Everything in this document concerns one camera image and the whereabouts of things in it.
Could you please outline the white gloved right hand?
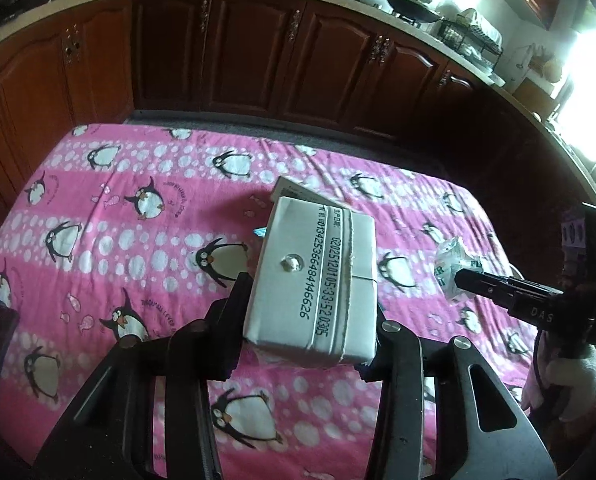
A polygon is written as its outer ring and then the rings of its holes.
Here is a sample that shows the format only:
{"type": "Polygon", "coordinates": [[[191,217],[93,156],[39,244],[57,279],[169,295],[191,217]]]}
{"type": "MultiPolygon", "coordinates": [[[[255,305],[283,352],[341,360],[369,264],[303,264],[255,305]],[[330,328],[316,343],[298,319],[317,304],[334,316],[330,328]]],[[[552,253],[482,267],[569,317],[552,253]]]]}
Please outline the white gloved right hand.
{"type": "Polygon", "coordinates": [[[577,358],[558,356],[549,336],[540,332],[534,344],[533,360],[522,389],[521,407],[533,412],[546,400],[549,388],[561,388],[563,401],[560,422],[579,422],[596,416],[596,348],[584,344],[577,358]]]}

